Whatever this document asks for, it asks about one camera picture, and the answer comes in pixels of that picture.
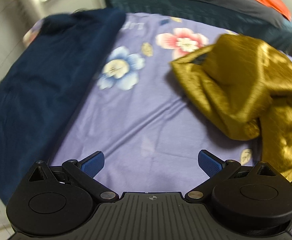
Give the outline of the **gold satin jacket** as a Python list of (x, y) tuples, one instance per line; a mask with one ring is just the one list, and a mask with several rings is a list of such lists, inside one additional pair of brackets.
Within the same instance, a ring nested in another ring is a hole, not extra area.
[(191, 103), (233, 140), (261, 139), (261, 160), (292, 183), (292, 61), (263, 40), (221, 35), (171, 62)]

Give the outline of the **purple floral bed sheet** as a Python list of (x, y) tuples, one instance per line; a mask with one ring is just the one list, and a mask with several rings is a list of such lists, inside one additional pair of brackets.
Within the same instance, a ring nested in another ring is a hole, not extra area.
[(208, 176), (200, 150), (252, 166), (261, 139), (233, 140), (189, 100), (171, 62), (239, 35), (185, 19), (128, 14), (115, 45), (49, 164), (81, 160), (102, 151), (97, 180), (117, 193), (187, 193)]

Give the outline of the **navy blue folded garment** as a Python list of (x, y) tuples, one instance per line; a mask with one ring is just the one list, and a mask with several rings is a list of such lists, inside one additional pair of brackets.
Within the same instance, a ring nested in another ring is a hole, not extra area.
[(48, 161), (126, 20), (119, 9), (55, 14), (0, 81), (0, 199)]

